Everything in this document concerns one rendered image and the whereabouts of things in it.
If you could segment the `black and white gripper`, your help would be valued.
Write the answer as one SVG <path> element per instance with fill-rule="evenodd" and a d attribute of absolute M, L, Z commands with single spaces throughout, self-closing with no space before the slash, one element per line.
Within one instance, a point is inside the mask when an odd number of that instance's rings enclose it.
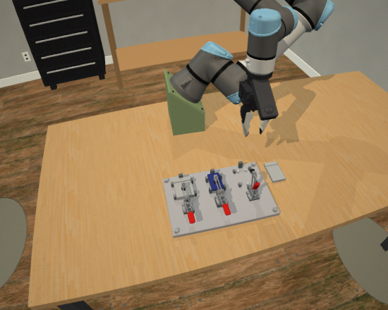
<path fill-rule="evenodd" d="M 253 94 L 253 90 L 250 82 L 252 79 L 256 79 L 256 80 L 270 79 L 272 77 L 272 73 L 273 72 L 267 75 L 256 75 L 251 73 L 246 68 L 246 75 L 248 76 L 248 78 L 245 81 L 239 82 L 238 96 L 243 103 L 241 107 L 241 119 L 242 119 L 243 133 L 245 137 L 247 137 L 249 134 L 248 130 L 250 128 L 250 121 L 253 119 L 252 112 L 257 110 L 257 106 L 255 103 L 255 98 L 254 98 L 254 94 Z M 266 128 L 269 120 L 261 120 L 260 122 L 261 122 L 261 126 L 260 126 L 260 135 L 261 135 L 264 129 Z"/>

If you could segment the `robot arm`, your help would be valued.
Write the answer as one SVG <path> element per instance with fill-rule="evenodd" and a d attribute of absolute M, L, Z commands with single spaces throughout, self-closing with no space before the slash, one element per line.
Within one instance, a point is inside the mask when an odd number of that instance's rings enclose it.
<path fill-rule="evenodd" d="M 226 49 L 207 42 L 170 78 L 172 87 L 190 102 L 198 103 L 212 83 L 230 102 L 239 104 L 239 82 L 247 80 L 246 68 L 256 75 L 270 74 L 275 61 L 304 32 L 318 31 L 334 10 L 331 0 L 285 0 L 292 8 L 276 0 L 234 1 L 250 15 L 247 59 L 234 63 Z M 260 120 L 276 118 L 279 114 L 269 80 L 252 79 L 250 83 Z"/>

